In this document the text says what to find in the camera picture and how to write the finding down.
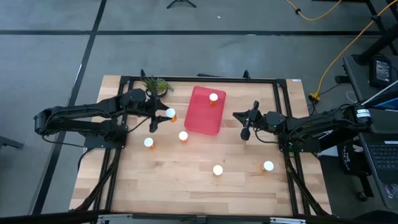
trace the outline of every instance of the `wooden tabletop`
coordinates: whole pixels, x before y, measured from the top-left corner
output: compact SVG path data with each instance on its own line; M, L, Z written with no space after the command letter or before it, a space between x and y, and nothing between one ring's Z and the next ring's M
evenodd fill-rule
M117 94L120 76L104 76L98 101ZM149 121L129 134L122 150L111 210L126 213L173 213L207 215L292 215L284 158L275 144L258 141L254 133L250 140L240 138L242 124L233 112L252 108L260 102L262 113L275 111L271 84L264 83L197 83L170 82L162 102L175 108L177 121L163 122L155 133L149 132ZM307 104L300 80L287 80L291 108L295 117L308 116ZM221 130L217 136L189 133L183 144L178 134L185 131L184 119L194 86L226 92ZM134 82L133 88L143 88ZM127 125L134 127L143 118L128 116ZM144 146L151 137L155 149ZM259 132L263 140L277 138ZM76 208L88 196L98 181L104 149L95 149L81 162L70 208ZM309 153L301 153L306 185L318 203L331 212L319 161ZM262 172L261 164L274 163L274 170ZM221 176L212 173L221 165ZM104 188L101 206L104 208L108 187ZM299 210L302 200L296 187Z

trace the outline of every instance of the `laptop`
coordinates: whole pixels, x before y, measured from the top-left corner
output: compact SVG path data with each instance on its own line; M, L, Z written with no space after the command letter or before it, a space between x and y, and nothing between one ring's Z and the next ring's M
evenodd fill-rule
M398 119L398 81L362 105L396 113ZM362 145L372 173L378 180L376 184L384 205L390 209L398 209L398 134L361 133L359 136L363 140Z

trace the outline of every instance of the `red plastic container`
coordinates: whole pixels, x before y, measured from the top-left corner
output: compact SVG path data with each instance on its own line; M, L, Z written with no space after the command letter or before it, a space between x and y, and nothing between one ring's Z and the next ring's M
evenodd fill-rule
M210 105L210 94L216 93L216 105ZM193 87L184 126L189 131L215 136L219 133L226 93L220 90Z

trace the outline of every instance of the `tripod stand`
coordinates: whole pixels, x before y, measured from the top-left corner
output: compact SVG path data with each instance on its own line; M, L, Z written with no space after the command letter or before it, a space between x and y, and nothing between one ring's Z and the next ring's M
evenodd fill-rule
M192 2L189 1L189 0L174 0L173 2L171 2L171 3L166 7L166 9L170 9L170 7L172 7L172 6L174 5L174 3L176 3L176 2L187 2L187 3L189 3L192 7L194 7L194 8L197 7L194 3L192 3Z

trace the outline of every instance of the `orange cup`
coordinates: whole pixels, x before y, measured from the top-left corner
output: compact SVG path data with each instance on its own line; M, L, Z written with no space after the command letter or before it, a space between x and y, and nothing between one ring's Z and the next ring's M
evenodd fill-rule
M266 161L265 163L261 164L261 170L266 172L266 171L272 171L274 169L274 164L271 161Z
M175 115L175 109L169 108L166 110L166 117L171 118L170 122L176 122L177 116Z
M149 149L154 149L155 148L155 143L152 138L145 138L144 140L144 145L148 147Z
M218 96L216 93L210 94L210 105L214 106L216 105L216 101L218 100Z
M180 132L180 134L178 135L178 137L180 138L182 143L186 143L188 142L188 133L186 131L182 131Z

